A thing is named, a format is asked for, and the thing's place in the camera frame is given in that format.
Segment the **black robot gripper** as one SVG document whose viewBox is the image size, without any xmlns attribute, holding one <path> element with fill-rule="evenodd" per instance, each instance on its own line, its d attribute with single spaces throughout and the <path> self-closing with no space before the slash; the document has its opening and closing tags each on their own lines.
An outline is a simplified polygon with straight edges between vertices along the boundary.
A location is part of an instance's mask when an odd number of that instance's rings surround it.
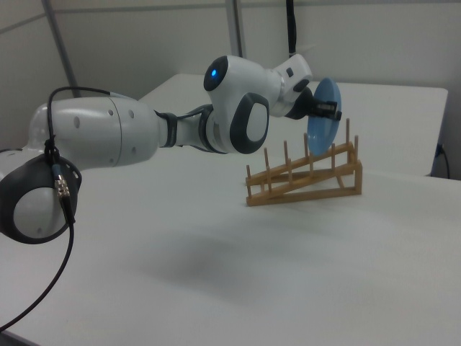
<svg viewBox="0 0 461 346">
<path fill-rule="evenodd" d="M 312 91 L 308 88 L 309 81 L 303 79 L 294 87 L 293 91 L 297 96 L 292 109 L 288 112 L 287 117 L 299 120 L 303 117 L 314 115 L 316 117 L 326 118 L 329 120 L 340 120 L 342 111 L 338 103 L 333 101 L 319 102 L 314 106 Z"/>
</svg>

